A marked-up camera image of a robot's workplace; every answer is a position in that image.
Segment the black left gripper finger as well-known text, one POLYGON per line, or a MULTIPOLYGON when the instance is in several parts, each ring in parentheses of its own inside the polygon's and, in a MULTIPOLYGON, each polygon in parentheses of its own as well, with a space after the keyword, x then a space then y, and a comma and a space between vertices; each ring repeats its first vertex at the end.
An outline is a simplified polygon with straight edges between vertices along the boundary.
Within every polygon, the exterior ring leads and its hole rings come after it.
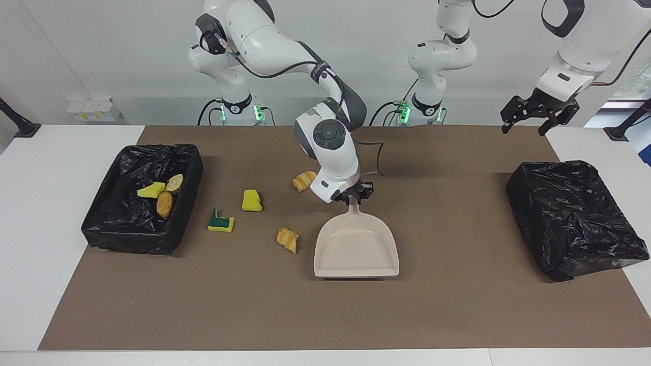
POLYGON ((524 119, 527 111, 527 100, 519 96, 513 96, 501 110, 503 134, 507 134, 514 124, 524 119))
POLYGON ((558 125, 567 125, 572 120, 577 111, 579 111, 579 109, 579 104, 570 104, 564 107, 558 114, 550 111, 548 113, 547 119, 539 127, 539 135, 546 135, 549 130, 557 127, 558 125))

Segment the beige plastic dustpan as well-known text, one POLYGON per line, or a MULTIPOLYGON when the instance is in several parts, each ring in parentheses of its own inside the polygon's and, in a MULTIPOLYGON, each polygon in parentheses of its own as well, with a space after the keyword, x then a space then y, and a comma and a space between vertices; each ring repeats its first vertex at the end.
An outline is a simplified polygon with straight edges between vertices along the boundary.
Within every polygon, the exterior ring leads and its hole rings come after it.
POLYGON ((396 277, 397 243, 384 221, 360 211, 354 199, 346 213, 328 220, 316 239, 314 275, 326 280, 396 277))

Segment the notched green yellow sponge piece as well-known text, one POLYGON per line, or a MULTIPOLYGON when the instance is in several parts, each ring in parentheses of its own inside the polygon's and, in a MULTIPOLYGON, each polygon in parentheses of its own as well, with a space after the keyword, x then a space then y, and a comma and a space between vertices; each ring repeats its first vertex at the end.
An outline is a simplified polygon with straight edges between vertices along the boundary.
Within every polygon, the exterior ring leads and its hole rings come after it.
POLYGON ((216 208, 213 208, 207 226, 213 232, 232 232, 234 229, 235 217, 221 217, 216 208))

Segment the small green yellow sponge piece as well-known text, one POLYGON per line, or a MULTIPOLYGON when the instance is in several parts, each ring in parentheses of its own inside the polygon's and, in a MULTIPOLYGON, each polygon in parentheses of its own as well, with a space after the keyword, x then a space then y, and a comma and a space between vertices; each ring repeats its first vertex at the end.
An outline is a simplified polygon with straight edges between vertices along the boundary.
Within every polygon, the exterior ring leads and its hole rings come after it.
POLYGON ((136 194, 141 198, 156 199, 166 189, 166 183, 162 181, 154 181, 151 185, 137 190, 136 194))

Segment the black bag lined bin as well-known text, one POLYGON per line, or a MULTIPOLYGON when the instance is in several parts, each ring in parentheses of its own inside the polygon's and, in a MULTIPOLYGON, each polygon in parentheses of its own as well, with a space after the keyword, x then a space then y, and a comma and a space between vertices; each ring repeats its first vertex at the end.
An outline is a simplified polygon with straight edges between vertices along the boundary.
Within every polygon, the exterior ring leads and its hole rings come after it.
POLYGON ((644 239, 588 162, 523 162, 506 192, 525 245, 551 281, 650 258, 644 239))
POLYGON ((110 165, 81 225, 89 246, 114 252, 171 255, 181 244, 204 170, 195 144, 124 147, 110 165), (173 194, 170 215, 161 217, 156 200, 137 190, 156 181, 184 177, 173 194))

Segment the black clamp stand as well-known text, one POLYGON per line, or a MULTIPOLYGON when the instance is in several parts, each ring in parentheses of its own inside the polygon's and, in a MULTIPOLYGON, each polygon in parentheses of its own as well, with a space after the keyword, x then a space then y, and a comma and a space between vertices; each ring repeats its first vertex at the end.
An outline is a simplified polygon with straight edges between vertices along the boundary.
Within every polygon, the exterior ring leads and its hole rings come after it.
POLYGON ((18 128, 18 132, 14 135, 15 138, 33 137, 42 126, 39 123, 31 122, 20 113, 16 112, 2 98, 0 98, 0 111, 2 111, 18 128))
POLYGON ((651 118, 651 98, 637 107, 620 125, 616 127, 603 127, 603 130, 611 141, 628 142, 629 140, 626 137, 627 130, 645 122, 649 118, 651 118))

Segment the brown table mat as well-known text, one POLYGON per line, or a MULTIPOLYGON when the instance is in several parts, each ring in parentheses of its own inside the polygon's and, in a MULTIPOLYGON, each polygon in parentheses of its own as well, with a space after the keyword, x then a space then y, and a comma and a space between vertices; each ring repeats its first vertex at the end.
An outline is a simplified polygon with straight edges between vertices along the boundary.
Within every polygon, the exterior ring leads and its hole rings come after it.
POLYGON ((397 242, 400 272, 326 281, 319 230, 342 213, 291 179, 316 169, 290 127, 147 127, 140 144, 195 144, 203 176, 172 256, 85 250, 40 350, 651 347, 651 317, 620 269, 554 283, 512 217, 521 162, 555 161, 535 128, 361 128, 384 140, 361 210, 397 242), (263 211, 242 211, 256 189, 263 211), (207 226, 213 208, 232 232, 207 226), (300 235, 296 254, 276 242, 300 235))

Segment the white power strip box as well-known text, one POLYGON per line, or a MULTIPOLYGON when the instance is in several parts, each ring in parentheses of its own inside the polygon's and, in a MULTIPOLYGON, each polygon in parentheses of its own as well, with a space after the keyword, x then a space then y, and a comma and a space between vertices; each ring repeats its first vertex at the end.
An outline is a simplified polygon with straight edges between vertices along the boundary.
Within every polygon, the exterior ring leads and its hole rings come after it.
POLYGON ((77 122, 117 122, 123 116, 112 98, 67 98, 67 113, 77 122))

